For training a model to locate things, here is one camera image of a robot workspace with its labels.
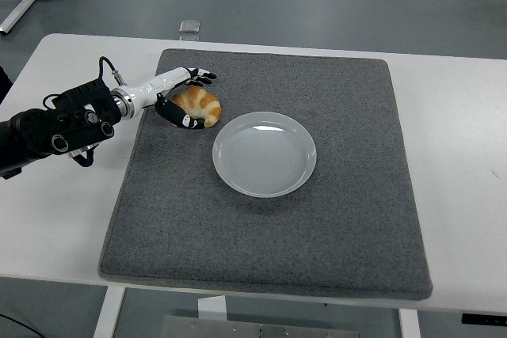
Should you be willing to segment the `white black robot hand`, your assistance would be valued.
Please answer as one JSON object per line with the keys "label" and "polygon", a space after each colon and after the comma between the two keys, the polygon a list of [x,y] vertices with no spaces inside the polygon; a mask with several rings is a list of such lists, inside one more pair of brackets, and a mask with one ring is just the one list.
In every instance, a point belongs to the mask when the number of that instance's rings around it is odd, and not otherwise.
{"label": "white black robot hand", "polygon": [[178,127],[210,128],[219,121],[222,108],[218,98],[203,85],[215,78],[204,69],[179,67],[138,87],[116,89],[117,105],[124,119],[131,119],[153,105],[159,116]]}

